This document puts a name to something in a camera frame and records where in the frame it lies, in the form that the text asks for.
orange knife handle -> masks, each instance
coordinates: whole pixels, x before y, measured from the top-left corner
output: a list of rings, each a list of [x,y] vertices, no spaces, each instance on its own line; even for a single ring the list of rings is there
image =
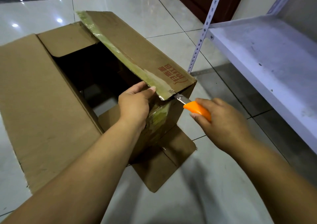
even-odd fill
[[[204,116],[204,118],[206,118],[209,122],[211,122],[210,112],[207,109],[205,109],[203,106],[198,104],[197,102],[192,101],[190,103],[185,104],[183,107],[192,113],[197,113]]]

metal blade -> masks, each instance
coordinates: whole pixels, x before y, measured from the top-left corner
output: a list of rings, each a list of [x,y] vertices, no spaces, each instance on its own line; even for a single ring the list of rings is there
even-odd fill
[[[191,100],[178,93],[174,97],[184,105],[191,102]]]

white shelf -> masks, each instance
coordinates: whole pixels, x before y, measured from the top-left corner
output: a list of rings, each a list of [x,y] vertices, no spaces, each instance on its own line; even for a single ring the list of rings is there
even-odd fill
[[[214,24],[207,37],[317,153],[317,44],[271,15]]]

open cardboard box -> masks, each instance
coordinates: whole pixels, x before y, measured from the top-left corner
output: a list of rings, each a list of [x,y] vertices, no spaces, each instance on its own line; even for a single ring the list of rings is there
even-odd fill
[[[0,110],[34,193],[87,150],[120,117],[99,117],[80,91],[97,84],[114,96],[144,80],[157,87],[130,164],[156,192],[196,149],[177,127],[196,80],[112,12],[78,13],[82,22],[0,47]]]

tile floor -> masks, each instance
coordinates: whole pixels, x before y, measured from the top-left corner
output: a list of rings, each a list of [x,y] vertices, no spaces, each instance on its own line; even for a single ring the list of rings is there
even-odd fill
[[[113,11],[184,69],[202,27],[179,0],[20,1],[0,4],[0,44],[78,21],[77,10]],[[205,74],[197,77],[191,99],[220,97],[232,104],[248,119],[256,138],[274,151],[280,150],[317,184],[314,172],[307,168],[317,166],[315,154],[210,42],[204,43],[193,69],[202,70]],[[113,100],[104,106],[109,105],[114,105]],[[102,223],[272,223],[245,173],[214,146],[186,110],[178,126],[194,140],[197,151],[155,194],[127,167]],[[1,121],[0,221],[29,197]]]

